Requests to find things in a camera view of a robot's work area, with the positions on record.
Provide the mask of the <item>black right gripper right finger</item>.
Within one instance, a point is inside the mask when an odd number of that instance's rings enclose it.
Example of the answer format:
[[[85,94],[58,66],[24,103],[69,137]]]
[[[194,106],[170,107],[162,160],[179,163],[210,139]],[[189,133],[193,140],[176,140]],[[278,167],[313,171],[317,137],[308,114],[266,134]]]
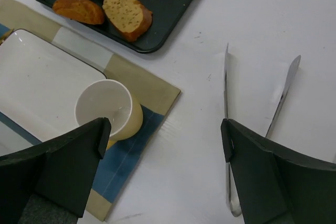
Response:
[[[230,164],[245,223],[335,223],[335,164],[228,121]]]

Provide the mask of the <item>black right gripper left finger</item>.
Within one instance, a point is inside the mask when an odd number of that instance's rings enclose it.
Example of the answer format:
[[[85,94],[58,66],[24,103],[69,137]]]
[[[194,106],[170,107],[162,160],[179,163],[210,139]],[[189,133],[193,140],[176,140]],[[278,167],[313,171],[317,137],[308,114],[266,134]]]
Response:
[[[1,156],[1,223],[77,223],[109,140],[107,118]]]

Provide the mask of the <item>metal tongs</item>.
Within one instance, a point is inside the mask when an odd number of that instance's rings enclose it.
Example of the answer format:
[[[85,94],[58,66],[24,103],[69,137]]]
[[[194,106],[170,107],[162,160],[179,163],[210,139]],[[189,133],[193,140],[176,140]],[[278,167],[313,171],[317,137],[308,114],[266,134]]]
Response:
[[[229,121],[229,108],[228,108],[228,81],[227,81],[227,70],[229,66],[229,53],[228,53],[229,46],[226,46],[225,50],[225,57],[224,57],[224,91],[223,91],[223,97],[224,97],[224,119],[222,121],[220,130],[222,134],[222,143],[223,143],[223,150],[225,154],[225,162],[226,162],[226,200],[228,204],[228,208],[231,211],[231,214],[234,217],[239,217],[242,215],[242,210],[240,207],[239,200],[233,199],[233,190],[236,190],[236,185],[233,182],[233,171],[230,164],[230,159],[233,155],[234,146],[232,143],[232,139],[230,136],[230,129],[228,126]],[[295,57],[295,59],[292,61],[292,63],[289,66],[286,81],[284,85],[284,89],[282,91],[281,97],[279,99],[279,103],[277,105],[277,108],[275,110],[275,113],[273,115],[273,118],[270,122],[270,125],[268,127],[267,133],[265,135],[265,138],[270,138],[271,134],[274,130],[274,127],[276,125],[277,119],[279,118],[279,114],[281,112],[281,109],[285,103],[285,99],[287,97],[287,94],[289,92],[289,89],[291,87],[291,84],[293,83],[293,80],[295,78],[295,75],[298,71],[299,64],[301,61],[301,56],[298,55]]]

